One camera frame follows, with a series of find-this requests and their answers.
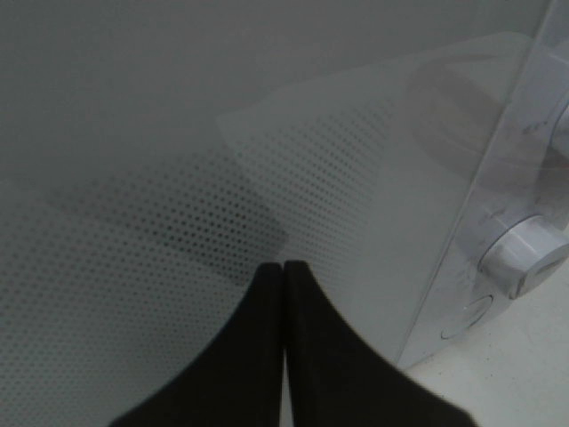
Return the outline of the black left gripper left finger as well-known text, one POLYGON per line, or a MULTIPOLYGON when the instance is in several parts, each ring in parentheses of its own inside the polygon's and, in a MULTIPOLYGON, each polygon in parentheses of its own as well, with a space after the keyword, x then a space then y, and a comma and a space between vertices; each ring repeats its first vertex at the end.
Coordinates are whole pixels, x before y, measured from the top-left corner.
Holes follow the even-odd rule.
POLYGON ((284 272, 263 263, 227 324, 174 379, 115 426, 277 426, 284 272))

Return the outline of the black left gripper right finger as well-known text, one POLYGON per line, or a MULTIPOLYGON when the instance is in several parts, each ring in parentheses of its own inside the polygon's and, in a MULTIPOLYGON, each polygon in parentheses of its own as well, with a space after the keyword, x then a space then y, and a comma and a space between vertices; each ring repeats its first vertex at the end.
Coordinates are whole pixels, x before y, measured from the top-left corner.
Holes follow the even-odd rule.
POLYGON ((377 354, 305 262, 284 266, 284 348, 296 426, 473 426, 377 354))

